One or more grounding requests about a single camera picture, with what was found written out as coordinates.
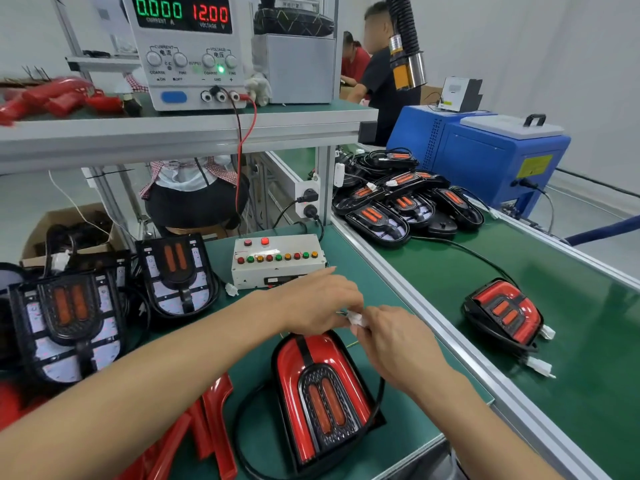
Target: shelf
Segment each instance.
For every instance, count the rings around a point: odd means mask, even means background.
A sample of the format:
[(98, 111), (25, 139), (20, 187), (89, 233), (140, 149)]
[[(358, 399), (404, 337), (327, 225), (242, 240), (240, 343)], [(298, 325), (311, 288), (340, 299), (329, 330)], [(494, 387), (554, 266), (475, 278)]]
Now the shelf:
[(140, 67), (140, 58), (137, 55), (130, 57), (111, 57), (100, 59), (97, 57), (65, 57), (69, 69), (74, 72), (80, 70), (96, 72), (132, 72)]
[[(41, 116), (0, 127), (0, 173), (104, 166), (237, 152), (233, 112), (159, 114), (147, 94), (137, 95), (141, 118), (99, 118), (83, 109), (68, 119)], [(243, 133), (253, 112), (240, 111)], [(243, 150), (265, 152), (355, 143), (360, 124), (378, 110), (345, 101), (259, 108)]]

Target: digital display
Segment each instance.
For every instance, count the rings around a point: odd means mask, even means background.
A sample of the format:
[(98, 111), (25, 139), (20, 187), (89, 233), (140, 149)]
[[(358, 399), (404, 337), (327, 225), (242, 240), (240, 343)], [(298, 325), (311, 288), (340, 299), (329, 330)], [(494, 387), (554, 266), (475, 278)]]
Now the digital display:
[(147, 29), (230, 34), (229, 0), (132, 0), (138, 25)]

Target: warning label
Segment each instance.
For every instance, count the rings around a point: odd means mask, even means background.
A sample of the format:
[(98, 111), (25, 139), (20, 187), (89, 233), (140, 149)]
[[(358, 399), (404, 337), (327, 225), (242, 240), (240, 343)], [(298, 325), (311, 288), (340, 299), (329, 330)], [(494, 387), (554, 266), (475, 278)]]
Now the warning label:
[(553, 155), (545, 155), (543, 157), (527, 158), (522, 162), (520, 171), (516, 178), (534, 177), (535, 175), (542, 175), (547, 171), (549, 163)]

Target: blue button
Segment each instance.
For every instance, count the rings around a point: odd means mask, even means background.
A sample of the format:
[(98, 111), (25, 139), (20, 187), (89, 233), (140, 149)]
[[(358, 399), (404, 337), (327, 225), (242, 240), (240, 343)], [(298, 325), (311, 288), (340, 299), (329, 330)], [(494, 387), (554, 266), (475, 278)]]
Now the blue button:
[(167, 104), (180, 104), (187, 102), (187, 94), (182, 91), (165, 91), (160, 95), (162, 101)]

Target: blue machine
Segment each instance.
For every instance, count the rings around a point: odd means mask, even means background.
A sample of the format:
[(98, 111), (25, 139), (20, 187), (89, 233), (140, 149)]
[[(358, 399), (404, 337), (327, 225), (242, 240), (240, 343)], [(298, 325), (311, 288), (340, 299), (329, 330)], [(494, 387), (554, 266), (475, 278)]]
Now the blue machine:
[(440, 147), (444, 128), (449, 123), (457, 123), (467, 116), (485, 116), (494, 112), (448, 112), (432, 109), (430, 106), (405, 106), (396, 122), (393, 133), (387, 142), (387, 148), (400, 146), (411, 150), (413, 157), (420, 163), (418, 168), (431, 170)]
[(564, 129), (545, 124), (544, 115), (524, 120), (454, 114), (448, 119), (416, 111), (404, 108), (387, 147), (409, 148), (421, 169), (447, 177), (495, 209), (513, 206), (521, 217), (530, 215), (540, 193), (519, 181), (526, 178), (544, 189), (571, 143)]

